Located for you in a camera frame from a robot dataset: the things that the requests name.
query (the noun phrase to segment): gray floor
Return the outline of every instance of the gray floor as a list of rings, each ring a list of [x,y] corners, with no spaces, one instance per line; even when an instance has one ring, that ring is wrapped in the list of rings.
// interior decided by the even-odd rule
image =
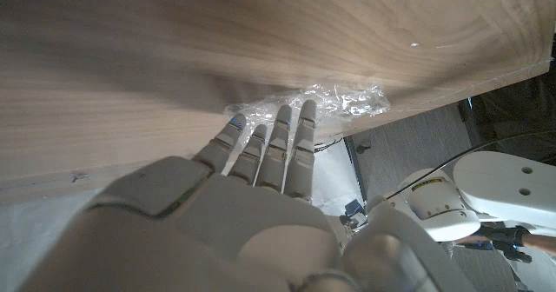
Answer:
[[[357,156],[367,198],[397,190],[417,170],[434,168],[471,148],[456,104],[353,135],[354,145],[370,141]],[[444,170],[451,176],[453,165]]]
[[[394,192],[413,172],[471,148],[456,104],[361,132],[353,141],[370,141],[371,148],[357,155],[368,199]],[[444,168],[450,176],[452,170],[453,165]],[[509,264],[497,252],[456,248],[453,259],[478,291],[517,290]]]

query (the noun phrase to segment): robotic hand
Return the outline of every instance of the robotic hand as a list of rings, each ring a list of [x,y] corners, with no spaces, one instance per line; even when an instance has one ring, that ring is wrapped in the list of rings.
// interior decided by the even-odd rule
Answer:
[[[367,227],[340,255],[327,218],[310,205],[315,110],[313,101],[301,108],[285,180],[288,106],[266,150],[258,126],[228,176],[220,172],[243,115],[192,160],[167,157],[115,180],[21,290],[472,291],[440,246],[384,199],[371,202]]]

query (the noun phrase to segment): black glove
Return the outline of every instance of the black glove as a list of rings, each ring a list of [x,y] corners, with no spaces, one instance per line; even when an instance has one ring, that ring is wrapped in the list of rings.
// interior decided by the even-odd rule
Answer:
[[[491,239],[493,242],[503,242],[510,245],[516,245],[518,247],[523,246],[522,236],[528,235],[529,230],[516,226],[513,228],[490,228],[485,226],[480,226],[479,230],[475,232],[474,236],[485,236]]]

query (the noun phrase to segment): floor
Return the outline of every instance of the floor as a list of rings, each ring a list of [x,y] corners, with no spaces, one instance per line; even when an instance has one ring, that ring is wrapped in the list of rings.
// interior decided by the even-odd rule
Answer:
[[[397,190],[417,170],[434,168],[471,148],[456,104],[389,123],[352,136],[354,145],[370,143],[357,155],[367,198]],[[444,170],[451,175],[453,165]]]

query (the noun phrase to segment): black screw hole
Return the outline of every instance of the black screw hole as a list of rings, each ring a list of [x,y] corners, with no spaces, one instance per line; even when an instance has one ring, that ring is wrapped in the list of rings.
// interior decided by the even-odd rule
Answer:
[[[522,196],[528,196],[531,194],[531,190],[530,189],[526,189],[526,188],[521,188],[520,189],[520,193]]]

